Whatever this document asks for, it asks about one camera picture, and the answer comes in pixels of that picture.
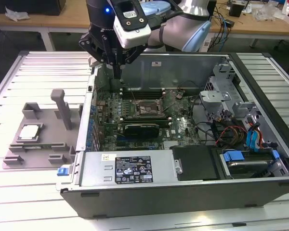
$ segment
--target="slotted metal surface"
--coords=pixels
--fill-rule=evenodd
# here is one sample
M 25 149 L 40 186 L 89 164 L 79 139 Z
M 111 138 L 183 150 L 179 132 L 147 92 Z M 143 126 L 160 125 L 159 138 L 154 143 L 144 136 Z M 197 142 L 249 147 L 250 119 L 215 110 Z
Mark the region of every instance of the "slotted metal surface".
M 84 102 L 91 74 L 88 58 L 85 52 L 30 52 L 18 57 L 0 94 L 0 158 L 23 118 L 21 110 L 26 102 L 56 108 L 50 98 L 53 89 L 65 90 L 64 100 L 70 108 Z
M 284 195 L 263 208 L 226 209 L 202 211 L 180 214 L 162 214 L 150 216 L 136 216 L 127 218 L 109 218 L 99 220 L 84 220 L 66 203 L 55 188 L 57 176 L 55 170 L 47 169 L 18 169 L 3 170 L 2 157 L 12 140 L 22 119 L 23 104 L 15 99 L 27 97 L 31 102 L 40 101 L 41 108 L 55 108 L 55 104 L 48 101 L 52 84 L 57 88 L 73 86 L 73 83 L 83 83 L 87 69 L 81 67 L 75 75 L 63 75 L 62 81 L 52 81 L 49 75 L 43 73 L 45 65 L 42 60 L 47 59 L 79 59 L 85 63 L 88 55 L 84 52 L 32 52 L 27 57 L 20 57 L 8 73 L 9 78 L 0 89 L 0 230 L 83 230 L 83 231 L 149 231 L 149 230 L 289 230 L 289 194 Z M 19 70 L 26 66 L 23 61 L 37 59 L 32 70 L 39 75 L 20 78 Z M 26 80 L 24 88 L 11 88 L 12 81 Z M 70 107 L 77 107 L 82 103 L 85 87 L 65 88 Z M 242 222 L 245 227 L 234 227 L 233 223 Z
M 239 58 L 289 127 L 289 76 L 272 58 L 262 54 L 239 54 Z M 246 87 L 241 87 L 248 100 L 252 100 Z

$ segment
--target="power supply label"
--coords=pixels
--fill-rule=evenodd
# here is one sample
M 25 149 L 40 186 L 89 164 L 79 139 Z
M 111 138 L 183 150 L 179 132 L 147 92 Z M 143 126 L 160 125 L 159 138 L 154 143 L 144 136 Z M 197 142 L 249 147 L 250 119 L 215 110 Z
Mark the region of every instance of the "power supply label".
M 152 183 L 151 157 L 116 157 L 115 182 L 117 184 Z

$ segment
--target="blue cable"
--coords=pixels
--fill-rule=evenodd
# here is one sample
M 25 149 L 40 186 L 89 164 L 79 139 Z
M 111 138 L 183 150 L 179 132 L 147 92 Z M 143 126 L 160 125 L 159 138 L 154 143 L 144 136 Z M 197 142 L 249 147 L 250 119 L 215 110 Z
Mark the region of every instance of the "blue cable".
M 226 36 L 226 30 L 227 30 L 227 26 L 226 26 L 226 21 L 225 21 L 225 19 L 224 18 L 222 18 L 222 20 L 223 20 L 223 26 L 224 26 L 224 39 L 223 39 L 223 43 L 222 43 L 222 45 L 220 46 L 220 48 L 218 49 L 218 52 L 220 52 L 221 50 L 222 50 L 222 48 L 223 48 L 223 46 L 224 46 L 224 44 L 225 44 L 225 42 L 226 42 L 226 38 L 227 38 L 227 36 Z
M 217 17 L 217 16 L 214 16 L 214 17 L 221 19 L 221 20 L 223 21 L 223 26 L 224 26 L 224 30 L 223 30 L 223 34 L 222 34 L 222 42 L 223 42 L 223 43 L 222 43 L 222 45 L 220 46 L 220 48 L 219 48 L 219 50 L 218 50 L 218 52 L 220 52 L 220 51 L 222 50 L 225 42 L 226 42 L 226 38 L 227 38 L 227 36 L 226 36 L 227 25 L 226 25 L 226 21 L 225 21 L 225 19 L 224 19 L 223 17 Z

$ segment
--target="table leg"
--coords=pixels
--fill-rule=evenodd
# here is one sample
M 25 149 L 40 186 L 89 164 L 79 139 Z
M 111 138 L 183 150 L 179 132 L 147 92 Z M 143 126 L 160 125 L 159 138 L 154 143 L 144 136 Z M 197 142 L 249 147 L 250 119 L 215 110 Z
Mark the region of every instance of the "table leg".
M 56 49 L 54 47 L 52 35 L 50 34 L 50 32 L 42 30 L 40 31 L 40 35 L 42 36 L 46 51 L 55 51 Z
M 250 47 L 251 48 L 254 48 L 255 46 L 256 46 L 256 43 L 258 42 L 258 39 L 257 38 L 255 38 L 255 39 L 253 39 L 252 41 L 251 41 L 251 43 L 250 43 Z
M 206 39 L 204 40 L 202 46 L 199 49 L 200 52 L 208 52 L 208 48 L 210 46 L 212 38 L 214 38 L 214 35 L 214 33 L 208 33 Z

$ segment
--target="black plastic cover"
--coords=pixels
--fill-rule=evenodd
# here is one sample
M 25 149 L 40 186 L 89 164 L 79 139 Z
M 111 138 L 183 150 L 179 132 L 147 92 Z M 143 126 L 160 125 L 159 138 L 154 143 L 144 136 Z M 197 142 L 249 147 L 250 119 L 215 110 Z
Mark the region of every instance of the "black plastic cover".
M 178 180 L 225 179 L 215 146 L 174 146 L 172 150 L 174 159 L 180 161 L 183 171 L 178 174 Z

